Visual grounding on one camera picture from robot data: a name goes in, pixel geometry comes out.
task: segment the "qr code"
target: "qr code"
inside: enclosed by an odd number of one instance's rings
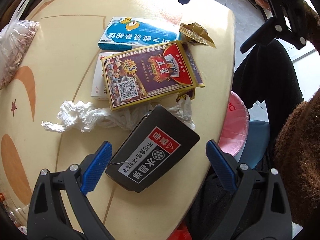
[[[118,83],[121,101],[138,96],[136,83],[133,79]]]

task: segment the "blue plastic stool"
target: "blue plastic stool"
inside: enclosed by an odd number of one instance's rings
[[[239,163],[246,163],[253,169],[263,158],[269,143],[269,137],[270,127],[268,122],[250,120],[247,141]]]

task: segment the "white cloth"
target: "white cloth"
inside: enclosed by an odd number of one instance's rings
[[[81,132],[91,131],[95,125],[105,128],[119,126],[125,130],[133,130],[141,118],[152,110],[152,105],[138,105],[134,108],[124,108],[123,110],[111,111],[110,108],[94,108],[93,103],[84,103],[78,101],[74,104],[72,101],[64,101],[60,106],[60,112],[57,118],[61,123],[41,122],[41,125],[47,131],[62,133],[71,128],[81,130]],[[177,117],[181,122],[194,130],[195,123],[191,119],[191,102],[187,96],[180,99],[178,104],[168,109],[168,111]]]

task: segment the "plastic bag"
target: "plastic bag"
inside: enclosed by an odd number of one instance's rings
[[[39,26],[38,22],[19,21],[29,1],[21,1],[9,24],[0,32],[0,89],[13,78]]]
[[[249,130],[249,111],[240,97],[231,91],[227,114],[224,119],[219,147],[224,153],[236,156],[247,140]]]

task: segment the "table surface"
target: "table surface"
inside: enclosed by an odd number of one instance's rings
[[[115,239],[164,240],[192,204],[207,173],[205,145],[220,137],[234,70],[235,18],[214,0],[43,0],[27,17],[40,28],[15,79],[0,94],[0,184],[27,219],[31,192],[43,168],[62,171],[94,153],[102,141],[115,152],[129,132],[119,127],[96,127],[89,133],[72,129],[63,134],[45,131],[41,121],[57,122],[65,100],[106,101],[90,97],[97,42],[114,16],[157,19],[173,24],[197,22],[216,44],[191,46],[206,84],[196,89],[192,118],[200,141],[171,170],[141,193],[130,192],[103,174],[88,194],[99,218]],[[165,107],[175,98],[160,100]],[[66,209],[75,229],[81,230],[66,194]]]

